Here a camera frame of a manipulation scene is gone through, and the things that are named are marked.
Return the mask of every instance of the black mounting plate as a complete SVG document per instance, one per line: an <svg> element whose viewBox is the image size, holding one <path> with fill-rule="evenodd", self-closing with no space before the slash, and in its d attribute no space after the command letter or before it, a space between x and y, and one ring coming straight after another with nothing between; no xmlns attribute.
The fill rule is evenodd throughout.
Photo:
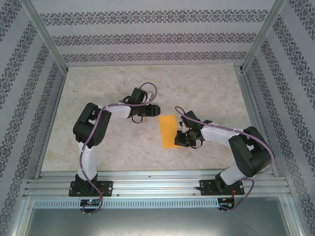
<svg viewBox="0 0 315 236"><path fill-rule="evenodd" d="M87 194L86 192L77 192L77 191L72 190L73 189L72 187L74 187L76 184L77 184L76 181L72 181L70 184L70 189L69 189L70 197L99 197L99 194L96 191L94 191L93 194ZM101 190L103 197L112 196L113 181L97 181L96 187Z"/></svg>
<svg viewBox="0 0 315 236"><path fill-rule="evenodd" d="M202 179L199 181L200 187L197 190L200 190L202 196L214 196L214 195L232 195L232 189L235 191L235 195L244 195L244 187L241 181L237 181L234 184L230 185L223 192L220 192L218 187L215 184L215 179Z"/></svg>

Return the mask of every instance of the orange sponge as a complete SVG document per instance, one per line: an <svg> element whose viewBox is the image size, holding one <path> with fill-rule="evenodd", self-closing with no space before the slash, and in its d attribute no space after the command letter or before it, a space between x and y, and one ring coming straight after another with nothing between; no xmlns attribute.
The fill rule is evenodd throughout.
<svg viewBox="0 0 315 236"><path fill-rule="evenodd" d="M175 137L178 130L176 116L159 116L159 127L161 130L163 148L178 148L175 145Z"/></svg>

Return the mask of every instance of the enclosure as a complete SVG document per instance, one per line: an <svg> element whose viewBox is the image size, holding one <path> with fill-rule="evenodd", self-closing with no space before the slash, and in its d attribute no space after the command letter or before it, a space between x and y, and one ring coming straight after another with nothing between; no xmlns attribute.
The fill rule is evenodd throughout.
<svg viewBox="0 0 315 236"><path fill-rule="evenodd" d="M0 235L315 235L314 0L0 0ZM254 126L275 156L244 204L203 196L229 147L162 145L158 118L108 126L95 216L69 197L73 126L144 82L161 115ZM239 202L241 196L235 196Z"/></svg>

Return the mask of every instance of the patterned wallpaper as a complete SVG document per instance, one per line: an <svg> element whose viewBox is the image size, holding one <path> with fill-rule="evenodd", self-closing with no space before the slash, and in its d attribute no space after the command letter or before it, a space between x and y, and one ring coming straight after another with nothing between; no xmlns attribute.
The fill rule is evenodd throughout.
<svg viewBox="0 0 315 236"><path fill-rule="evenodd" d="M0 236L33 178L64 76L18 0L0 0Z"/></svg>
<svg viewBox="0 0 315 236"><path fill-rule="evenodd" d="M274 0L35 0L68 66L241 65Z"/></svg>
<svg viewBox="0 0 315 236"><path fill-rule="evenodd" d="M289 0L247 75L277 167L315 235L315 2Z"/></svg>

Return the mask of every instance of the cable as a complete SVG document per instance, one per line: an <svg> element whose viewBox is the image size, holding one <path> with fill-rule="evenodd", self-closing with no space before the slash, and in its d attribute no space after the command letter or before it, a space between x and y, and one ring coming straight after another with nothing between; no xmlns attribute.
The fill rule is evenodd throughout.
<svg viewBox="0 0 315 236"><path fill-rule="evenodd" d="M131 117L131 120L132 120L133 123L136 123L136 124L140 124L142 122L142 120L143 120L143 117L141 117L141 120L139 122L137 122L137 121L134 121L133 117L134 116Z"/></svg>
<svg viewBox="0 0 315 236"><path fill-rule="evenodd" d="M246 181L246 180L252 181L252 186L251 186L251 188L249 189L249 191L247 192L247 194L245 195L245 197L243 197L242 200L241 200L235 207L233 207L232 209L228 209L228 208L226 208L226 207L224 207L224 206L220 206L220 208L223 208L223 209L226 210L226 211L234 211L234 210L237 209L241 204L243 204L243 202L245 201L245 199L249 196L249 194L251 194L252 189L254 188L254 180L253 180L252 178L244 178L244 179L242 179L242 180L244 180L244 181Z"/></svg>
<svg viewBox="0 0 315 236"><path fill-rule="evenodd" d="M226 131L229 131L229 132L235 132L235 133L238 133L238 134L245 135L245 136L247 136L247 137L249 137L249 138L251 138L251 139L254 139L255 141L259 142L261 145L263 145L264 148L266 148L266 150L268 151L268 153L269 153L269 155L270 155L270 158L271 158L271 164L270 164L269 168L268 168L267 170L260 171L260 172L258 172L257 174L264 174L264 173L270 171L270 170L273 168L273 166L274 166L274 164L275 164L275 157L274 157L274 154L272 153L272 151L271 151L271 149L268 147L268 145L266 145L263 141L261 141L260 139L256 138L255 136L250 135L250 134L248 134L248 133L245 133L245 132L243 132L243 131L236 130L236 129L231 129L231 128L227 128L227 127L224 127L224 126L221 126L221 125L216 125L216 124L211 124L211 123L204 123L204 122L200 122L200 121L198 121L198 120L192 119L192 118L186 116L186 115L185 115L185 113L186 113L185 110L184 110L183 108L179 107L179 106L176 106L176 107L175 107L175 110L176 110L182 117L185 117L186 119L189 119L189 120L191 120L191 121L194 121L194 122L196 122L196 123L198 123L198 124L206 125L206 126L209 126L209 127L212 127L212 128L223 129L223 130L226 130ZM254 180L251 179L251 178L247 178L247 177L243 178L242 180L250 180L250 181L252 181L252 186L251 186L250 190L248 191L248 193L247 193L247 194L245 195L245 197L239 202L239 204L236 205L233 209L227 209L227 208L225 208L225 207L221 207L221 208L225 208L225 210L228 210L228 211L233 211L233 210L237 209L237 208L244 202L244 200L248 197L248 195L251 193L252 189L254 188Z"/></svg>
<svg viewBox="0 0 315 236"><path fill-rule="evenodd" d="M98 125L100 116L101 116L102 112L103 112L106 108L108 108L108 107L113 107L113 106L140 107L140 106L144 106L144 105L147 105L147 104L151 103L151 102L156 98L157 93L158 93L158 89L157 89L156 85L153 84L153 83L151 83L151 82L145 82L145 83L143 83L143 84L140 86L140 89L141 89L144 85L152 85L152 86L154 87L154 89L155 89L155 94L154 94L154 96L153 96L149 101L147 101L147 102L145 102L145 103L142 103L142 104L116 103L116 104L109 104L109 105L107 105L107 106L102 107L102 108L100 109L99 113L98 113L98 116L97 116L97 118L96 118L94 127L93 127L93 129L92 129L92 132L90 133L90 135L89 135L88 139L85 141L85 143L83 143L83 146L82 146L82 149L81 149L81 153L80 153L80 168L81 168L81 171L82 171L82 173L83 173L85 179L87 180L87 182L98 192L98 194L99 194L99 196L100 196L100 201L101 201L100 204L99 204L99 206L98 206L98 208L95 209L93 212L89 212L89 213L84 211L84 208L85 208L85 206L86 206L86 205L84 205L84 206L82 207L82 212L83 212L83 214L88 214L88 215L95 214L95 213L97 213L97 212L101 209L101 207L103 206L103 195L102 195L101 191L91 182L91 180L88 178L88 176L87 176L87 174L85 173L84 168L83 168L82 158L83 158L83 153L84 153L85 147L87 146L87 144L89 143L89 141L90 141L91 138L93 137L93 134L95 133L95 130L96 130L96 128L97 128L97 125Z"/></svg>
<svg viewBox="0 0 315 236"><path fill-rule="evenodd" d="M233 193L233 195L232 195L233 203L232 204L234 204L235 203L235 190L234 190L234 188L232 188L232 193Z"/></svg>
<svg viewBox="0 0 315 236"><path fill-rule="evenodd" d="M248 133L245 133L243 131L240 131L240 130L237 130L237 129L231 129L231 128L228 128L228 127L225 127L225 126L221 126L221 125L216 125L216 124L211 124L211 123L204 123L204 122L200 122L196 119L192 119L188 116L185 115L185 111L183 108L179 107L179 106L176 106L175 107L175 110L182 116L182 117L185 117L186 119L189 119L191 121L194 121L198 124L202 124L202 125L205 125L205 126L209 126L209 127L212 127L212 128L219 128L219 129L223 129L223 130L226 130L226 131L229 131L229 132L235 132L235 133L238 133L238 134L242 134L242 135L245 135L251 139L254 139L256 142L260 143L264 148L266 148L266 150L268 151L269 155L270 155L270 158L271 158L271 164L269 166L269 168L267 170L264 170L264 171L260 171L258 172L257 174L264 174L264 173L267 173L268 171L270 171L274 164L275 164L275 157L274 157L274 154L272 153L271 149L268 147L268 145L266 145L263 141L261 141L260 139L256 138L255 136L253 135L250 135Z"/></svg>
<svg viewBox="0 0 315 236"><path fill-rule="evenodd" d="M190 146L190 147L193 148L193 149L198 149L198 148L200 148L202 146L202 144L203 144L203 141L200 140L200 146L198 146L198 147Z"/></svg>

